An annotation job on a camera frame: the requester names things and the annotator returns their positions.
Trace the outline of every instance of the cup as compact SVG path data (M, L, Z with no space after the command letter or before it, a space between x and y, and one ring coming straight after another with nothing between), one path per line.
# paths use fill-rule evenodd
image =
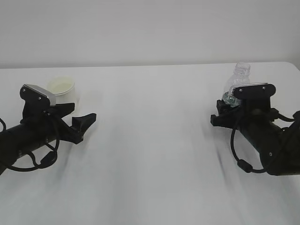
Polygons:
M47 90L56 96L56 103L75 103L76 111L78 107L78 100L75 91L75 82L71 77L61 76L52 79L48 85Z

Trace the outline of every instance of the clear plastic bottle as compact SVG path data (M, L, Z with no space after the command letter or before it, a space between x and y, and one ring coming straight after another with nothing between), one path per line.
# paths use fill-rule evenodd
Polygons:
M222 99L226 104L230 105L231 107L240 105L240 100L233 96L229 96L228 92L233 85L250 83L249 75L249 63L239 62L238 64L236 64L233 75L228 79L224 88Z

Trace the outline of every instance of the cable connector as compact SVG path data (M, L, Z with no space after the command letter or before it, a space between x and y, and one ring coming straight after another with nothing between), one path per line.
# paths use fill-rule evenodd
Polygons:
M238 160L238 166L246 173L250 173L253 170L253 166L250 163L246 162L244 159Z

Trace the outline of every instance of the black robotic arm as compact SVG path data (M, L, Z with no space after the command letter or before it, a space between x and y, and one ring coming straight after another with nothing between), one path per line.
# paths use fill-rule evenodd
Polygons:
M91 113L73 117L72 126L69 127L62 118L74 110L75 104L56 104L52 93L36 85L23 85L20 96L25 100L20 125L6 129L4 121L0 120L3 125L0 133L0 174L6 169L29 172L50 167L57 160L60 141L74 144L82 142L84 133L96 121L96 114ZM54 140L55 147L49 144ZM38 164L32 152L44 145L49 147L50 152ZM24 155L31 157L33 167L13 166Z

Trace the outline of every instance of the white wall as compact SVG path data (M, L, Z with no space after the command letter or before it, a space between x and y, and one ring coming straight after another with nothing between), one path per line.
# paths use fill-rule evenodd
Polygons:
M1 0L0 68L288 61L299 0Z

